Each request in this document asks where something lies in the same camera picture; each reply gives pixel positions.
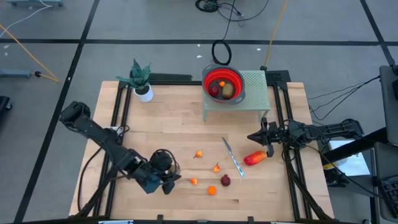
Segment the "white pot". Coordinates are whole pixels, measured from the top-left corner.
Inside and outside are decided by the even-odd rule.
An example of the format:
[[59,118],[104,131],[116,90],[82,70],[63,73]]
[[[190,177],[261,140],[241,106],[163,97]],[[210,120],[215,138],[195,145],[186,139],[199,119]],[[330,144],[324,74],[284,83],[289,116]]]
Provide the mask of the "white pot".
[[151,101],[154,97],[154,92],[152,91],[152,87],[150,86],[150,84],[148,84],[149,86],[149,91],[147,93],[145,93],[144,95],[139,95],[136,93],[136,89],[134,89],[134,94],[136,96],[138,96],[139,101],[143,102],[143,103],[147,103],[149,101]]

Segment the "knife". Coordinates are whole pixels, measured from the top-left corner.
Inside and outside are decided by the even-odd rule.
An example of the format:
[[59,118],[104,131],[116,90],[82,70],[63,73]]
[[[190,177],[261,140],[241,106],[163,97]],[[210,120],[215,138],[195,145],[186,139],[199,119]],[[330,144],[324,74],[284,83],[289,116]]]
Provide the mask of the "knife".
[[225,146],[226,146],[226,148],[227,148],[229,154],[231,155],[231,158],[232,158],[232,160],[234,161],[236,168],[238,168],[238,171],[239,171],[239,173],[241,174],[241,176],[244,177],[244,172],[243,172],[242,168],[239,166],[238,162],[236,162],[236,159],[235,159],[234,156],[232,155],[231,146],[229,146],[228,142],[225,140],[224,137],[221,137],[221,138],[223,138],[224,143],[225,143]]

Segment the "apple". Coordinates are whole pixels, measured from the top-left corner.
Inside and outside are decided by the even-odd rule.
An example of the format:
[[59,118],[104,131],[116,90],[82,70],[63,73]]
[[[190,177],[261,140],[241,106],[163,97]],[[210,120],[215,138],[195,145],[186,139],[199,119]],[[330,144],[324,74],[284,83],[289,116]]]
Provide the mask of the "apple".
[[209,95],[212,97],[217,97],[218,96],[218,87],[217,86],[212,86],[209,88]]

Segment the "wooden table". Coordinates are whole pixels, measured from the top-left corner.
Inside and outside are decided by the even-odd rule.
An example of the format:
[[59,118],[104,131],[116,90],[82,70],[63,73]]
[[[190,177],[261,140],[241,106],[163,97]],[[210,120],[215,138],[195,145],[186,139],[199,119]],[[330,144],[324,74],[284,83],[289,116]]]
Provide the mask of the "wooden table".
[[[102,84],[93,117],[101,126],[109,126],[111,122],[117,86],[117,82]],[[127,117],[127,125],[131,129],[125,134],[123,145],[147,158],[156,149],[169,149],[182,168],[182,178],[176,182],[170,195],[164,195],[160,188],[147,195],[134,180],[118,180],[111,218],[155,220],[158,214],[163,214],[165,220],[245,221],[248,216],[253,216],[255,221],[294,221],[287,173],[281,159],[282,146],[274,144],[274,156],[260,164],[247,167],[242,163],[246,174],[243,179],[221,140],[221,137],[227,139],[238,161],[243,161],[254,151],[266,150],[246,138],[260,128],[255,111],[214,112],[204,122],[201,86],[152,87],[155,96],[150,103],[140,103],[132,96]],[[288,83],[288,88],[294,119],[311,124],[303,83]],[[267,119],[269,122],[277,121],[272,87],[269,88],[269,98],[271,110]],[[286,118],[282,92],[280,100]],[[119,116],[122,115],[123,103],[124,100]],[[93,141],[88,141],[82,167],[97,148]],[[203,151],[203,157],[193,159],[197,150]],[[308,147],[301,150],[301,155],[309,192],[326,214],[333,217],[318,152]],[[86,170],[82,203],[86,203],[97,188],[103,156],[104,152],[101,152]],[[217,162],[221,171],[216,174],[212,168]],[[224,174],[231,178],[229,187],[220,184]],[[197,178],[198,185],[192,185],[188,181],[191,178]],[[207,195],[209,185],[217,187],[217,195]],[[297,192],[301,217],[305,217],[302,197],[298,189]],[[108,190],[105,190],[100,214],[104,213],[107,194]],[[76,196],[77,186],[71,215],[77,212]]]

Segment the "yellow cable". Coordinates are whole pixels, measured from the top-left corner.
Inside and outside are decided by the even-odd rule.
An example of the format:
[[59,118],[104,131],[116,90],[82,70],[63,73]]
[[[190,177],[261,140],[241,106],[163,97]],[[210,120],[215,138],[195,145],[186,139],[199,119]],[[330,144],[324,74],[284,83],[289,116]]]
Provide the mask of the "yellow cable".
[[48,77],[46,75],[43,75],[43,77],[50,78],[51,80],[54,80],[56,82],[60,82],[60,80],[46,66],[44,66],[39,60],[37,60],[10,32],[8,32],[6,28],[4,28],[4,26],[0,24],[0,28],[2,28],[6,32],[6,34],[8,34],[11,38],[13,38],[20,45],[20,47],[22,47],[26,51],[26,53],[29,54],[29,56],[33,60],[35,60],[42,68],[44,68],[54,78]]
[[289,0],[285,0],[284,7],[282,8],[282,10],[281,10],[281,12],[280,12],[280,14],[279,14],[279,18],[278,18],[278,21],[276,22],[274,31],[273,31],[273,33],[272,33],[271,40],[269,41],[268,52],[267,52],[267,58],[266,58],[266,62],[264,63],[264,66],[265,66],[265,67],[266,67],[267,64],[268,64],[269,55],[271,54],[271,45],[272,45],[272,41],[274,40],[276,30],[278,29],[279,22],[280,22],[280,20],[282,19],[282,15],[284,14],[284,11],[285,11],[285,8],[286,8],[286,5],[287,5],[287,2],[288,2],[288,1],[289,1]]

